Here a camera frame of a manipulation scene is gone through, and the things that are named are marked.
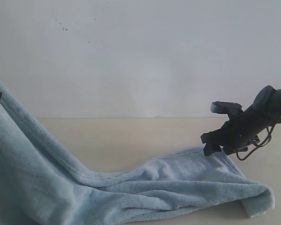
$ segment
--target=towel fold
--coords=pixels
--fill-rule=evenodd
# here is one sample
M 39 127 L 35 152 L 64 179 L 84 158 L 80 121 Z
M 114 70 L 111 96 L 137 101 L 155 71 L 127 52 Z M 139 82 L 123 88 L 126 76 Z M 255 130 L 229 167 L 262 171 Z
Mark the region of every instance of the towel fold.
M 119 225 L 241 200 L 249 217 L 274 207 L 222 152 L 202 146 L 100 173 L 86 168 L 0 82 L 0 225 Z

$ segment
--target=light blue towel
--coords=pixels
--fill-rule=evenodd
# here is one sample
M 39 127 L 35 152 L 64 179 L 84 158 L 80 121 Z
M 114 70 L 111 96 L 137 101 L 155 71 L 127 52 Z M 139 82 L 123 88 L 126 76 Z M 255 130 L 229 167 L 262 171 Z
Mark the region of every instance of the light blue towel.
M 2 83 L 0 91 L 0 225 L 119 225 L 235 200 L 250 217 L 274 207 L 269 187 L 246 179 L 223 153 L 205 157 L 202 147 L 129 171 L 91 171 Z

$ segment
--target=white wall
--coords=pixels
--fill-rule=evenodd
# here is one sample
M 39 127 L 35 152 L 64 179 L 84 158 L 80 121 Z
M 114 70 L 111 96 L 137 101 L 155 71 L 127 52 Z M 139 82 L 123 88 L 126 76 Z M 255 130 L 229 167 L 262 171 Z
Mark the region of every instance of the white wall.
M 0 79 L 39 118 L 247 107 L 281 88 L 281 0 L 0 0 Z

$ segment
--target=beige table surface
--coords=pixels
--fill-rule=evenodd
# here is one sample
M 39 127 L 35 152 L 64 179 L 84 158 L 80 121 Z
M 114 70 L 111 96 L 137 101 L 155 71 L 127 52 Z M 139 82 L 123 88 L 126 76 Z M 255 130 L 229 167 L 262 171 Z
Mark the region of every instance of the beige table surface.
M 115 172 L 153 157 L 200 144 L 200 135 L 225 121 L 210 119 L 42 119 L 41 123 L 89 169 Z M 247 178 L 270 186 L 276 207 L 249 219 L 239 202 L 176 218 L 132 225 L 281 225 L 281 125 L 272 141 L 246 161 L 233 161 Z

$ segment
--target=black cable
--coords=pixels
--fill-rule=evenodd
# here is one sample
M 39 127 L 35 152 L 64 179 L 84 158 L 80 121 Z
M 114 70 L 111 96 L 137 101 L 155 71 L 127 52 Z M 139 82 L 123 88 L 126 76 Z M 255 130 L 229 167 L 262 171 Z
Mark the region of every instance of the black cable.
M 271 139 L 272 139 L 272 132 L 273 132 L 275 126 L 276 126 L 276 124 L 274 124 L 270 130 L 269 130 L 269 128 L 266 129 L 266 130 L 267 130 L 267 136 L 266 136 L 266 138 L 263 140 L 263 142 L 262 142 L 260 145 L 257 145 L 257 144 L 255 143 L 257 146 L 255 145 L 256 147 L 255 147 L 253 150 L 251 150 L 245 157 L 240 158 L 240 156 L 239 156 L 239 154 L 238 154 L 238 151 L 236 151 L 236 156 L 237 156 L 237 158 L 238 158 L 240 161 L 245 161 L 254 151 L 256 151 L 257 149 L 259 149 L 259 148 L 261 148 L 261 147 L 266 146 L 266 145 L 271 141 Z

